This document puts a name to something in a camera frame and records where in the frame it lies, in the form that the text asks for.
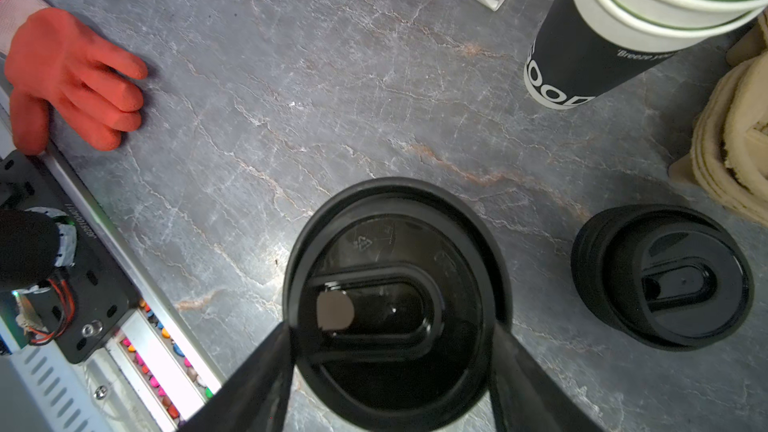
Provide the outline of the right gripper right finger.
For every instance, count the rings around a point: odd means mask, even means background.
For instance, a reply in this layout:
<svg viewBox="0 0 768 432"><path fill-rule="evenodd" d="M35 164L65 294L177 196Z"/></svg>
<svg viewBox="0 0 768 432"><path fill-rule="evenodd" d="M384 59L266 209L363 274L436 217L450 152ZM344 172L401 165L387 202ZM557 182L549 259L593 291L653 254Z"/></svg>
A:
<svg viewBox="0 0 768 432"><path fill-rule="evenodd" d="M601 429L496 323L488 388L498 431L599 431Z"/></svg>

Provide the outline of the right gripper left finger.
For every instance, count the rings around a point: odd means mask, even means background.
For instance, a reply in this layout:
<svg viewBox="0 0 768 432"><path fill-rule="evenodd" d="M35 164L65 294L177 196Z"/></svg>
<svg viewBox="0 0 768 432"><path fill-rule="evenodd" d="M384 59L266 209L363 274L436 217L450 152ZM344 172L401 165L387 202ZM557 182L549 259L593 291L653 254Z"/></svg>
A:
<svg viewBox="0 0 768 432"><path fill-rule="evenodd" d="M259 344L183 431L281 431L295 359L290 328L280 323Z"/></svg>

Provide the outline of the black plastic cup lid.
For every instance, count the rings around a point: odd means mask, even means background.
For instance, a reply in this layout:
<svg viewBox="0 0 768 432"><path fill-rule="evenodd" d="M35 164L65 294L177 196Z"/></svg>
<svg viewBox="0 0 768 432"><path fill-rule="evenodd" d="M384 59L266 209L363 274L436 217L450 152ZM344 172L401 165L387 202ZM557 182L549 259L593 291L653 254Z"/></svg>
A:
<svg viewBox="0 0 768 432"><path fill-rule="evenodd" d="M511 284L463 200L413 178L370 179L301 231L283 315L301 375L333 412L367 430L431 431L485 394Z"/></svg>

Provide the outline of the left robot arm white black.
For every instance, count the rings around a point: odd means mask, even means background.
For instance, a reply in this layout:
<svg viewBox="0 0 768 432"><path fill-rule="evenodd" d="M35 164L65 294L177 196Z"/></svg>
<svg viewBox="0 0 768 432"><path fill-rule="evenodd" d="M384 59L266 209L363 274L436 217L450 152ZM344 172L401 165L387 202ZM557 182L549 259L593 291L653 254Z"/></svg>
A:
<svg viewBox="0 0 768 432"><path fill-rule="evenodd" d="M60 238L46 215L1 211L1 290L8 292L47 279L54 269Z"/></svg>

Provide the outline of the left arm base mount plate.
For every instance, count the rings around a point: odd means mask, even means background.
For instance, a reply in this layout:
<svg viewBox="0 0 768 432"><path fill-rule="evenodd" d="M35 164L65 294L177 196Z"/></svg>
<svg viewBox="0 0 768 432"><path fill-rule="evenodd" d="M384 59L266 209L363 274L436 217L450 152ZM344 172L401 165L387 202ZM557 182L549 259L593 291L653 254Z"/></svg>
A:
<svg viewBox="0 0 768 432"><path fill-rule="evenodd" d="M56 344L72 364L103 346L139 304L139 293L41 160L19 151L1 161L1 211L37 212L59 229L50 276L1 290L4 347Z"/></svg>

